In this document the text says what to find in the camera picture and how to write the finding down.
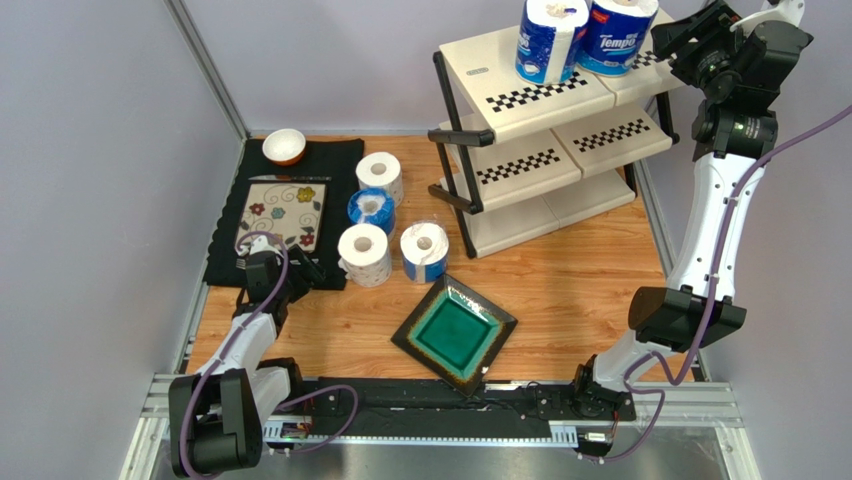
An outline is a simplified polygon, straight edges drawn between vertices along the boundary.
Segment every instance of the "white bowl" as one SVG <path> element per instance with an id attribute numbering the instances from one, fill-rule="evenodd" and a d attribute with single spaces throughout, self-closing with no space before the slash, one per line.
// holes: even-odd
<path id="1" fill-rule="evenodd" d="M 263 141 L 263 155 L 276 165 L 294 165 L 302 159 L 306 144 L 305 136 L 298 130 L 276 130 Z"/>

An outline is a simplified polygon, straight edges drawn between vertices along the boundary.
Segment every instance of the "black and white checkered pattern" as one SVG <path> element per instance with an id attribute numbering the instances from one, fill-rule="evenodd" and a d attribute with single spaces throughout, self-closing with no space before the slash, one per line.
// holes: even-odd
<path id="1" fill-rule="evenodd" d="M 574 72 L 571 78 L 565 83 L 556 85 L 542 85 L 537 87 L 526 87 L 523 91 L 513 91 L 508 94 L 500 94 L 497 98 L 488 97 L 486 102 L 493 104 L 491 107 L 495 112 L 500 113 L 504 109 L 510 110 L 518 105 L 526 105 L 527 102 L 535 102 L 542 98 L 547 98 L 555 94 L 564 93 L 574 90 L 577 87 L 588 85 L 585 79 L 580 78 L 580 74 Z"/>
<path id="2" fill-rule="evenodd" d="M 589 150 L 594 150 L 598 147 L 604 147 L 619 140 L 639 135 L 640 133 L 647 132 L 650 129 L 651 127 L 645 124 L 645 120 L 639 118 L 633 122 L 619 125 L 618 127 L 613 127 L 600 133 L 595 133 L 591 137 L 583 137 L 574 140 L 574 145 L 578 145 L 580 147 L 580 153 L 586 153 Z"/>
<path id="3" fill-rule="evenodd" d="M 483 185 L 488 185 L 489 183 L 494 183 L 503 178 L 520 175 L 521 173 L 529 172 L 561 160 L 562 159 L 556 156 L 556 151 L 551 148 L 548 149 L 547 152 L 538 152 L 537 154 L 529 155 L 526 158 L 519 158 L 514 162 L 487 168 L 484 172 L 480 170 L 476 172 L 476 175 L 479 177 L 479 181 Z"/>
<path id="4" fill-rule="evenodd" d="M 633 70 L 639 70 L 642 67 L 650 67 L 655 63 L 663 63 L 665 60 L 660 60 L 654 55 L 654 52 L 650 50 L 645 50 L 636 56 L 636 60 L 633 61 L 633 65 L 630 67 Z"/>

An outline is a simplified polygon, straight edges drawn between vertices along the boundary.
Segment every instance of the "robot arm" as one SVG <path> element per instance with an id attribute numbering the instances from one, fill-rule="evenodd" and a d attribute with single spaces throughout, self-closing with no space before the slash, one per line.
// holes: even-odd
<path id="1" fill-rule="evenodd" d="M 653 366 L 649 355 L 668 358 L 690 352 L 690 360 L 698 347 L 735 332 L 745 321 L 745 309 L 733 304 L 734 271 L 740 235 L 763 169 L 736 187 L 774 147 L 778 123 L 768 108 L 813 40 L 797 28 L 803 1 L 770 3 L 773 8 L 741 19 L 717 0 L 685 20 L 651 31 L 654 53 L 660 58 L 674 56 L 672 73 L 706 97 L 692 126 L 695 193 L 683 248 L 666 286 L 640 288 L 630 305 L 629 330 L 577 370 L 574 410 L 587 418 L 605 418 L 630 403 L 626 383 Z M 741 192 L 738 198 L 735 191 Z M 726 237 L 719 240 L 731 202 L 735 202 L 733 216 Z M 717 240 L 723 242 L 721 262 L 713 271 Z M 711 275 L 716 279 L 713 289 Z M 632 372 L 630 378 L 625 378 L 627 372 Z M 674 383 L 682 378 L 677 376 Z"/>
<path id="2" fill-rule="evenodd" d="M 187 472 L 181 464 L 177 439 L 202 374 L 212 369 L 193 406 L 195 415 L 186 432 L 185 460 L 197 472 L 218 473 L 257 465 L 263 423 L 282 401 L 301 395 L 301 375 L 292 359 L 260 359 L 278 338 L 287 318 L 287 305 L 323 281 L 325 272 L 298 246 L 289 250 L 290 264 L 285 272 L 279 251 L 266 237 L 241 250 L 242 255 L 247 254 L 248 302 L 237 307 L 231 330 L 211 360 L 195 375 L 174 380 L 169 388 L 172 469 L 179 477 L 186 477 Z M 284 283 L 275 292 L 282 273 L 286 275 Z"/>

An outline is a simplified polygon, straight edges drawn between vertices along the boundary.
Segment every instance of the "metal floor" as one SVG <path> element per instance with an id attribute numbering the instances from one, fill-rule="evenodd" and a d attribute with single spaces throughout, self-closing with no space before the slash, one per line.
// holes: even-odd
<path id="1" fill-rule="evenodd" d="M 639 431 L 621 428 L 613 452 L 636 441 Z M 169 443 L 160 445 L 152 479 L 176 478 L 169 464 Z M 727 480 L 715 429 L 654 430 L 630 458 L 608 465 L 578 460 L 573 451 L 532 447 L 428 447 L 329 445 L 305 456 L 265 455 L 254 469 L 230 472 L 226 480 L 467 480 L 467 479 L 655 479 Z"/>

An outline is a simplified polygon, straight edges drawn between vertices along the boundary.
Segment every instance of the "black shelf frame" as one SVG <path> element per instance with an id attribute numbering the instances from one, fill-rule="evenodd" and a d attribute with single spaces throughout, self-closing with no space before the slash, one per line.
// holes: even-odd
<path id="1" fill-rule="evenodd" d="M 455 95 L 453 94 L 453 86 L 450 83 L 450 77 L 447 73 L 444 54 L 440 51 L 435 52 L 432 55 L 432 62 L 435 64 L 435 72 L 438 74 L 438 83 L 441 86 L 441 93 L 444 97 L 444 104 L 447 107 L 447 115 L 450 118 L 450 127 L 452 130 L 434 129 L 428 133 L 429 140 L 434 142 L 438 148 L 438 157 L 441 159 L 441 167 L 444 171 L 444 178 L 447 181 L 446 190 L 439 183 L 429 185 L 429 194 L 450 204 L 453 208 L 459 224 L 459 230 L 461 231 L 465 252 L 468 258 L 476 258 L 476 246 L 470 237 L 470 230 L 468 229 L 464 215 L 465 213 L 469 215 L 482 213 L 484 208 L 468 148 L 492 145 L 494 143 L 494 132 L 488 129 L 465 130 L 462 128 L 461 117 L 459 116 L 458 106 Z M 663 130 L 663 133 L 671 137 L 673 145 L 677 144 L 680 141 L 680 137 L 674 132 L 674 128 L 672 127 L 671 103 L 668 92 L 657 94 L 656 101 L 657 112 L 660 118 L 660 129 Z M 470 200 L 462 198 L 458 194 L 453 170 L 450 167 L 450 157 L 447 154 L 447 144 L 455 145 L 458 148 L 461 170 L 464 173 Z M 633 163 L 624 166 L 624 180 L 633 192 L 638 193 L 636 192 L 636 173 Z"/>

